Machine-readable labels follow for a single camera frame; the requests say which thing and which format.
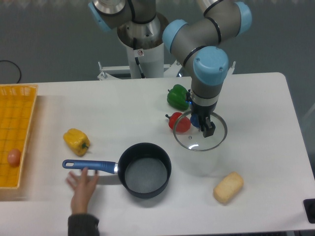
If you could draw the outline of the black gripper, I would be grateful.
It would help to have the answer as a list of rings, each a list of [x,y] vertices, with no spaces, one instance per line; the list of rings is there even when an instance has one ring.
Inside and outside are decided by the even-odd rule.
[[[191,109],[191,113],[198,115],[200,131],[203,132],[203,137],[208,138],[213,136],[216,126],[209,119],[209,116],[216,107],[217,96],[212,98],[202,98],[196,95],[193,90],[189,89],[186,93],[186,102]]]

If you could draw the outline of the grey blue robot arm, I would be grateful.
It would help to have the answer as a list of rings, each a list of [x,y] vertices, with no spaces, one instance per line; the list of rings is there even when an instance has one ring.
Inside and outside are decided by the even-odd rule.
[[[157,12],[154,0],[92,0],[88,7],[103,31],[116,29],[127,50],[132,78],[163,75],[165,47],[191,77],[185,93],[204,137],[214,134],[211,121],[223,82],[228,57],[219,44],[246,32],[252,13],[243,2],[200,0],[203,18],[190,25],[184,20],[168,22]]]

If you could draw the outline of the dark grey sleeved forearm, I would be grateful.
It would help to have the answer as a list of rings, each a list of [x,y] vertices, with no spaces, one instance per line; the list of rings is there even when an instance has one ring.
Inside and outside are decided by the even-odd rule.
[[[69,236],[99,236],[99,219],[88,213],[73,214],[68,218]]]

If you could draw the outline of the person's bare hand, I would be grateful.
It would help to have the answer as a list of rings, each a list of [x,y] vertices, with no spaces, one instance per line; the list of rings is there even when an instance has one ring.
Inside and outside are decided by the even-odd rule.
[[[72,214],[86,214],[90,199],[96,189],[99,176],[95,171],[92,178],[88,177],[88,168],[84,168],[80,176],[76,176],[70,171],[66,178],[66,182],[73,190],[70,207]]]

